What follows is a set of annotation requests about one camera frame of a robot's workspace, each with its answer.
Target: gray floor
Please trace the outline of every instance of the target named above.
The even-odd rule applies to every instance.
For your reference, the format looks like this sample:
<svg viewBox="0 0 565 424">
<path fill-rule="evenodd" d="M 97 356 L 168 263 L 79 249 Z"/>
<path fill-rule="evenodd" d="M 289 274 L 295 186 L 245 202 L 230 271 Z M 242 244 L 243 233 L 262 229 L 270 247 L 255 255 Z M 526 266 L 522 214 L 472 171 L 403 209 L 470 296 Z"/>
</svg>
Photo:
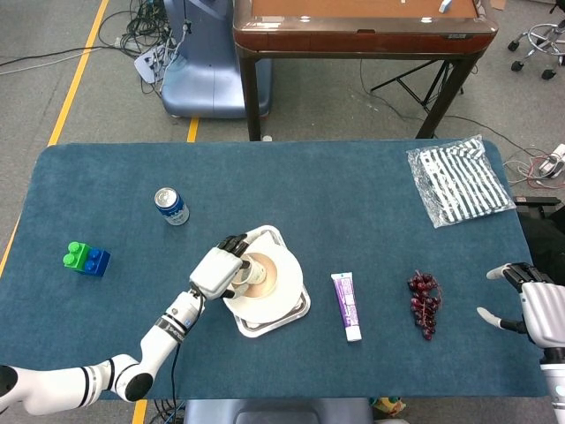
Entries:
<svg viewBox="0 0 565 424">
<path fill-rule="evenodd" d="M 127 8 L 127 0 L 111 1 L 106 16 Z M 12 57 L 83 46 L 98 2 L 0 0 L 0 62 Z M 506 49 L 517 32 L 533 24 L 562 18 L 548 15 L 546 4 L 509 0 L 497 11 L 500 32 L 478 64 L 478 74 L 465 85 L 449 113 L 470 117 L 504 133 L 524 148 L 553 151 L 563 142 L 565 73 L 544 81 L 539 75 L 547 60 L 538 57 L 520 73 L 509 70 L 524 53 Z M 125 20 L 105 27 L 111 40 L 124 30 Z M 78 59 L 12 75 L 0 76 L 0 252 L 11 235 L 26 194 L 37 155 L 45 148 L 71 84 Z M 0 72 L 39 62 L 0 68 Z M 364 61 L 367 86 L 376 85 L 414 65 L 413 62 Z M 411 78 L 425 92 L 433 70 Z M 423 117 L 422 111 L 398 87 L 379 92 L 404 116 Z M 359 82 L 359 61 L 281 60 L 275 63 L 275 102 L 264 133 L 275 140 L 390 139 L 413 137 L 417 119 L 401 119 L 384 102 L 364 94 Z M 88 61 L 59 143 L 69 142 L 185 142 L 189 120 L 172 118 L 155 95 L 143 95 L 132 61 L 114 51 L 97 51 Z M 474 124 L 445 118 L 439 137 L 464 137 L 482 133 L 495 142 L 505 158 L 517 148 Z M 245 121 L 200 122 L 197 142 L 246 140 Z M 525 159 L 523 153 L 515 157 Z M 515 185 L 514 194 L 554 195 L 563 191 L 532 190 Z M 410 399 L 405 414 L 412 423 L 554 422 L 547 399 L 449 398 Z M 148 411 L 147 417 L 153 416 Z M 19 406 L 0 422 L 65 423 L 129 422 L 132 406 L 100 402 L 86 411 L 31 418 Z"/>
</svg>

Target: striped towel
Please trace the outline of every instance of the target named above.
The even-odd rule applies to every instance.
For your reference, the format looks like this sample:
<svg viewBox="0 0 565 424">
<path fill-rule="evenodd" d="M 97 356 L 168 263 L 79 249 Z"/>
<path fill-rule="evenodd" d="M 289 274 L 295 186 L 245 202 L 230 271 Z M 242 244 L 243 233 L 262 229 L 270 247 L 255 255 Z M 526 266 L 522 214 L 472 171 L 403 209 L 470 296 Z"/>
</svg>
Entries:
<svg viewBox="0 0 565 424">
<path fill-rule="evenodd" d="M 516 207 L 494 174 L 480 135 L 407 153 L 435 228 Z"/>
</svg>

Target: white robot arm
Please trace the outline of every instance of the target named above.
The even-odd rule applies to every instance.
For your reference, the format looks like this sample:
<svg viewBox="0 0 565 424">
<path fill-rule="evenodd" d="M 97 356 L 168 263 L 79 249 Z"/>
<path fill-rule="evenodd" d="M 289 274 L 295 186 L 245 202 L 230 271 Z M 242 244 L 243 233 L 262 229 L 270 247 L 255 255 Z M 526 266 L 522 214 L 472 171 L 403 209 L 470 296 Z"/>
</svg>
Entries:
<svg viewBox="0 0 565 424">
<path fill-rule="evenodd" d="M 478 307 L 478 314 L 499 329 L 509 329 L 528 338 L 544 356 L 539 361 L 552 398 L 557 422 L 565 424 L 565 286 L 527 263 L 507 263 L 492 269 L 486 278 L 506 278 L 518 291 L 523 320 L 511 321 Z"/>
<path fill-rule="evenodd" d="M 257 229 L 229 236 L 206 254 L 191 273 L 192 288 L 180 293 L 141 339 L 141 362 L 122 354 L 98 365 L 54 371 L 0 366 L 0 414 L 16 402 L 33 415 L 79 408 L 94 403 L 103 390 L 127 402 L 142 399 L 162 363 L 199 319 L 205 300 L 240 294 L 228 286 L 240 268 L 249 266 L 240 256 L 259 235 Z"/>
</svg>

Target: toy block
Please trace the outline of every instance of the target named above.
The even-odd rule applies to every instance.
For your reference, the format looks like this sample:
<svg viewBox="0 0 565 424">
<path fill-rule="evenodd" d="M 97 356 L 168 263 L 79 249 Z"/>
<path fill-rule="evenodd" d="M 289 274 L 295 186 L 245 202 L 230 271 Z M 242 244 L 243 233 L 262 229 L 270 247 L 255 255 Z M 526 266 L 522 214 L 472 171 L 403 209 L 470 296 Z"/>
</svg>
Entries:
<svg viewBox="0 0 565 424">
<path fill-rule="evenodd" d="M 95 247 L 88 252 L 88 258 L 82 272 L 89 276 L 103 276 L 108 266 L 109 253 Z"/>
<path fill-rule="evenodd" d="M 88 258 L 90 246 L 78 241 L 72 241 L 68 246 L 69 253 L 63 257 L 63 265 L 66 268 L 82 271 Z"/>
</svg>

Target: grapes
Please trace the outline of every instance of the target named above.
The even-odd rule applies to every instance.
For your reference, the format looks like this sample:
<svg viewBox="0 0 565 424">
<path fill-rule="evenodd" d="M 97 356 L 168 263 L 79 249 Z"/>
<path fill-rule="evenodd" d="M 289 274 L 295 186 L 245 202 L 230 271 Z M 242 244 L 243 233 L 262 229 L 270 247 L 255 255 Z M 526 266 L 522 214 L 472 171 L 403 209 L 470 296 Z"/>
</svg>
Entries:
<svg viewBox="0 0 565 424">
<path fill-rule="evenodd" d="M 416 271 L 408 280 L 408 288 L 412 292 L 411 311 L 414 313 L 414 323 L 421 328 L 425 340 L 432 340 L 435 334 L 435 313 L 441 305 L 440 285 L 432 274 Z"/>
</svg>

